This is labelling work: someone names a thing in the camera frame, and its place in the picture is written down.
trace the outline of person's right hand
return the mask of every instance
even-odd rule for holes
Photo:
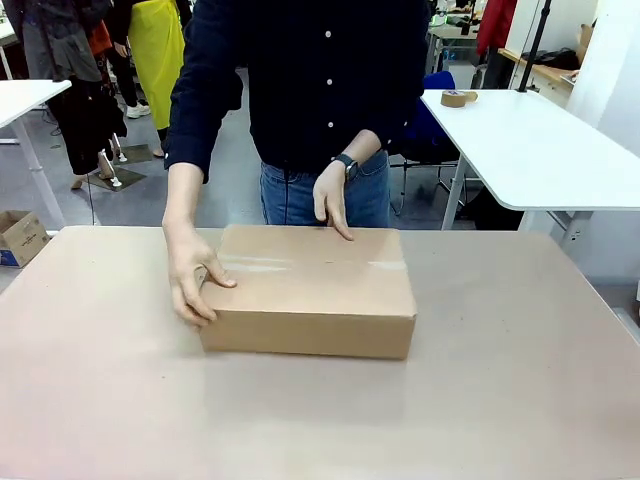
[[[113,48],[116,49],[116,52],[122,58],[127,58],[129,56],[129,52],[127,52],[127,47],[125,47],[124,45],[122,45],[122,44],[120,44],[118,42],[113,42]]]
[[[169,282],[175,312],[186,322],[204,327],[216,320],[216,313],[200,296],[196,270],[204,267],[214,282],[223,287],[236,286],[207,245],[191,225],[164,226],[169,253]]]

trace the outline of wristwatch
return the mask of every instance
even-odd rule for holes
[[[344,163],[344,166],[346,167],[344,171],[345,181],[349,182],[356,178],[356,175],[358,174],[358,162],[346,153],[341,153],[335,157],[334,160]]]

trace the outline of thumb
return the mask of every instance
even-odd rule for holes
[[[323,192],[319,192],[317,190],[313,191],[313,210],[316,214],[316,219],[319,222],[327,221],[327,210],[324,206],[324,202],[327,196]]]
[[[218,260],[218,257],[216,257],[215,255],[211,260],[209,260],[205,267],[209,271],[209,274],[211,275],[211,278],[213,278],[213,281],[221,287],[232,288],[237,285],[237,282],[235,280],[229,278],[229,274]]]

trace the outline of blue label on box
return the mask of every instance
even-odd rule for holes
[[[11,250],[0,250],[0,265],[5,267],[19,267],[16,257],[13,256]]]

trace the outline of hand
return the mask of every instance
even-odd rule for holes
[[[347,227],[344,207],[345,168],[344,163],[334,160],[324,169],[313,186],[313,207],[318,221],[328,220],[329,226],[334,227],[340,235],[347,240],[353,240]]]
[[[117,42],[113,42],[113,48],[116,49],[116,52],[118,52],[118,55],[120,55],[123,58],[127,58],[129,56],[129,52],[127,52],[127,47],[125,47],[124,45],[121,45],[120,43]]]
[[[215,251],[198,235],[193,225],[164,225],[169,253],[169,282],[175,312],[195,327],[216,320],[216,313],[200,296],[196,270],[206,268],[213,281],[223,287],[235,287]]]

